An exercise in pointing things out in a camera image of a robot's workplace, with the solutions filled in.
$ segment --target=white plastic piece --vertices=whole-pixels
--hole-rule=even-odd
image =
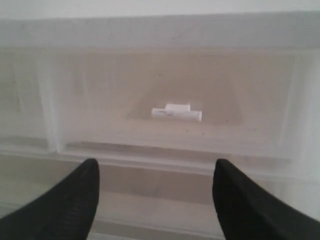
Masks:
[[[182,120],[195,120],[201,122],[202,111],[191,110],[190,104],[171,104],[168,103],[165,108],[153,108],[151,115],[154,118],[175,118]]]

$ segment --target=plastic storage unit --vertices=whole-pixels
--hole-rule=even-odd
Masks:
[[[4,206],[95,157],[100,224],[221,238],[227,158],[320,219],[320,3],[1,3],[2,187],[30,189]]]

